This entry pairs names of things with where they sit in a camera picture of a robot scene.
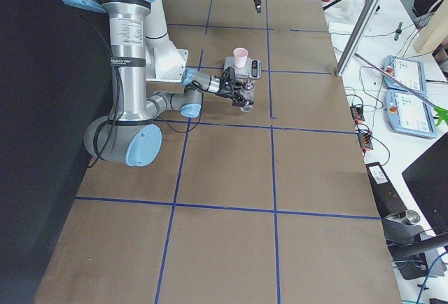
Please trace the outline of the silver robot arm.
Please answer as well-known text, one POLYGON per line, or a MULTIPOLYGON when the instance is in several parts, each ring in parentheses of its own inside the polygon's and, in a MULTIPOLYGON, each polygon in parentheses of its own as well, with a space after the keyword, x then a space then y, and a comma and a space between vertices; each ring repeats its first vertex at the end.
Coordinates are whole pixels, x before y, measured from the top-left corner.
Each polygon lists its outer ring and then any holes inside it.
POLYGON ((107 43, 113 80, 111 112, 91 122, 84 145, 95 160, 143 167, 154 161, 162 132, 153 122, 166 111, 201 114, 204 93, 253 106, 253 85, 228 67, 215 77, 187 67, 188 51, 169 38, 162 0, 62 0, 109 17, 107 43))

